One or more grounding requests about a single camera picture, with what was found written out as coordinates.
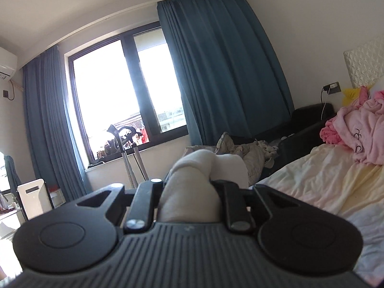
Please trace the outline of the beige quilted jacket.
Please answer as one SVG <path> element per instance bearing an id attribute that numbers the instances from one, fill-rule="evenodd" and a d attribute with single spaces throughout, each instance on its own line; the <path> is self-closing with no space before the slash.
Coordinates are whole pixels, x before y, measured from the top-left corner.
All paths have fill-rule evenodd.
<path id="1" fill-rule="evenodd" d="M 241 157 L 247 167 L 249 185 L 254 185 L 261 179 L 264 168 L 272 168 L 278 156 L 278 146 L 272 146 L 265 140 L 252 140 L 249 144 L 236 145 L 234 139 L 224 132 L 215 146 L 188 146 L 183 156 L 197 150 L 209 150 L 216 155 L 232 154 Z"/>

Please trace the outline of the garment steamer stand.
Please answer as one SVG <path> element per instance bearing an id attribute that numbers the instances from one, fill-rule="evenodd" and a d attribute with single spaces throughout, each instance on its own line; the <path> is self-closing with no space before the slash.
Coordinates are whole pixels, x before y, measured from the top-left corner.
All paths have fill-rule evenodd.
<path id="1" fill-rule="evenodd" d="M 138 145 L 133 141 L 133 138 L 138 136 L 141 137 L 142 133 L 137 131 L 136 128 L 132 126 L 122 126 L 120 129 L 117 129 L 113 124 L 111 124 L 107 130 L 114 136 L 114 140 L 117 144 L 117 149 L 120 151 L 130 185 L 133 189 L 137 189 L 139 183 L 132 169 L 132 165 L 128 158 L 128 150 L 133 150 L 133 158 L 139 168 L 139 171 L 145 181 L 149 180 L 148 173 L 144 167 L 141 154 L 139 153 Z"/>

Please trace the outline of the pastel bed sheet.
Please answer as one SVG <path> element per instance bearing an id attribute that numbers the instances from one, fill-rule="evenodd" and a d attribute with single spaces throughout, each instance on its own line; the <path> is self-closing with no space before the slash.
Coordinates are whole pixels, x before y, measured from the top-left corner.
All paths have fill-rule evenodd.
<path id="1" fill-rule="evenodd" d="M 343 146 L 323 144 L 261 183 L 338 215 L 363 236 L 354 271 L 377 286 L 383 281 L 383 167 L 353 159 Z"/>

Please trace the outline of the left teal curtain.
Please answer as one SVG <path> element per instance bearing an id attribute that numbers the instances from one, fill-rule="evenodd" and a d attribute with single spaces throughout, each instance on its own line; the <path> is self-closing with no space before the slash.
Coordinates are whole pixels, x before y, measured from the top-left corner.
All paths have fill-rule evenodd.
<path id="1" fill-rule="evenodd" d="M 53 46 L 23 68 L 27 140 L 37 178 L 57 185 L 67 202 L 91 192 L 71 127 L 62 57 Z"/>

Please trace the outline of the teal curtain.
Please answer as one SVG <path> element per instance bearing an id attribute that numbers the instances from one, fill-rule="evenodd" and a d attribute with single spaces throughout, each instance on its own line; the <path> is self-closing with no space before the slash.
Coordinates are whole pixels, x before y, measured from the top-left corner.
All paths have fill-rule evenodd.
<path id="1" fill-rule="evenodd" d="M 251 138 L 290 120 L 290 89 L 247 0 L 163 0 L 157 13 L 194 145 Z"/>
<path id="2" fill-rule="evenodd" d="M 67 202 L 91 192 L 71 127 L 62 57 L 53 46 L 23 68 L 27 140 L 37 178 L 57 185 Z"/>

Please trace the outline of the black leather sofa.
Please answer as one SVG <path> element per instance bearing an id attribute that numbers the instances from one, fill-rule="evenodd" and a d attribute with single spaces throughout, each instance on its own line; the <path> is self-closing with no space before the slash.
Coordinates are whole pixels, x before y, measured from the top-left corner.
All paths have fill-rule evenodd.
<path id="1" fill-rule="evenodd" d="M 255 137 L 268 144 L 277 142 L 277 157 L 272 168 L 264 168 L 260 178 L 263 180 L 285 165 L 309 154 L 314 147 L 323 143 L 320 131 L 327 120 L 336 115 L 332 104 L 315 104 L 298 108 L 291 120 L 265 131 Z"/>

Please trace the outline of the white black chair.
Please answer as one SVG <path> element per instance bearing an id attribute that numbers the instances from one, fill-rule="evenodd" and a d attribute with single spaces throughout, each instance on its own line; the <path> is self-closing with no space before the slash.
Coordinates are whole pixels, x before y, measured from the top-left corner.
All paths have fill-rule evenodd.
<path id="1" fill-rule="evenodd" d="M 17 191 L 28 220 L 54 209 L 43 179 L 19 185 Z"/>

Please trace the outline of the black framed window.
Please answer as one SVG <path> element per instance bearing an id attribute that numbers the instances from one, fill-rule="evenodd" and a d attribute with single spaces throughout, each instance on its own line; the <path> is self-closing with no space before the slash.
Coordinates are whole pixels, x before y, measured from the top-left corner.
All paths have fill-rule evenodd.
<path id="1" fill-rule="evenodd" d="M 181 92 L 159 22 L 106 38 L 68 57 L 70 88 L 87 163 L 121 154 L 107 131 L 132 126 L 140 150 L 188 134 Z"/>

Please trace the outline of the hot pink fluffy cloth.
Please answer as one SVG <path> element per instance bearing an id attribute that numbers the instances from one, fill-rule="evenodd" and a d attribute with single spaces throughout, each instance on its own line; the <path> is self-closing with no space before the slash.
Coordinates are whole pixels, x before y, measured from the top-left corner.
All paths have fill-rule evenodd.
<path id="1" fill-rule="evenodd" d="M 344 145 L 344 141 L 341 139 L 340 135 L 336 131 L 333 122 L 335 121 L 335 117 L 327 120 L 325 123 L 325 127 L 320 131 L 320 138 L 326 144 L 331 145 Z"/>

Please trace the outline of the right teal curtain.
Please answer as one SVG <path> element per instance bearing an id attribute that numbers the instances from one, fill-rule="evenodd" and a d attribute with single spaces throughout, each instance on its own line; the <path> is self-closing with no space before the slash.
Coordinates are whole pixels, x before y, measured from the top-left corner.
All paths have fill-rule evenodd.
<path id="1" fill-rule="evenodd" d="M 290 120 L 290 89 L 247 0 L 163 0 L 157 13 L 194 145 L 251 138 Z"/>

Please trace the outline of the wavy vanity mirror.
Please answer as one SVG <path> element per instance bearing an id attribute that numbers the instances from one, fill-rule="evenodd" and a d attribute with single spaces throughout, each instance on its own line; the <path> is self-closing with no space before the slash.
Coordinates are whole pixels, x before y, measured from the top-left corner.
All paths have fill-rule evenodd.
<path id="1" fill-rule="evenodd" d="M 18 197 L 18 187 L 21 185 L 16 166 L 10 155 L 1 153 L 1 192 L 12 193 L 15 198 Z"/>

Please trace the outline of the light pink fleece garment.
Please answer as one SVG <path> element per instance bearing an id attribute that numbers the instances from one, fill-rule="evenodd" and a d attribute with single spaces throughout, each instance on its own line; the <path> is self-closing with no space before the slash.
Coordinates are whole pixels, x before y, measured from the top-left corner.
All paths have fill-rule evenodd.
<path id="1" fill-rule="evenodd" d="M 377 91 L 360 107 L 341 108 L 333 127 L 349 147 L 355 161 L 383 164 L 383 91 Z"/>

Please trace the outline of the white tufted headboard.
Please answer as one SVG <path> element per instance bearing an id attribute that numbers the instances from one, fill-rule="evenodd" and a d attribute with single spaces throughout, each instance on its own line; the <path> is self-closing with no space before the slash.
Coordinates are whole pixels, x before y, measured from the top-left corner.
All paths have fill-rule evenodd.
<path id="1" fill-rule="evenodd" d="M 344 52 L 344 60 L 354 88 L 370 86 L 383 77 L 383 35 Z"/>

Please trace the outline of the white air conditioner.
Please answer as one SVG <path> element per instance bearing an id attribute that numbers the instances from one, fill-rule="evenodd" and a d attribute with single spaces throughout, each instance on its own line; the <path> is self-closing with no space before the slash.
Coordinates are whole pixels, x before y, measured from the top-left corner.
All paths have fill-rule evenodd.
<path id="1" fill-rule="evenodd" d="M 18 58 L 4 48 L 0 48 L 0 76 L 9 81 L 17 71 Z"/>

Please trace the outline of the wall power outlet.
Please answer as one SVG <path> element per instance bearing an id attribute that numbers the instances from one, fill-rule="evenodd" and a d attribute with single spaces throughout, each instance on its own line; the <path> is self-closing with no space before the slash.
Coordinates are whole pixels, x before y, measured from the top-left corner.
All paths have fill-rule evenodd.
<path id="1" fill-rule="evenodd" d="M 341 92 L 340 84 L 339 84 L 339 82 L 327 84 L 326 86 L 324 86 L 322 88 L 322 91 L 327 93 L 328 95 L 339 93 L 339 92 Z"/>

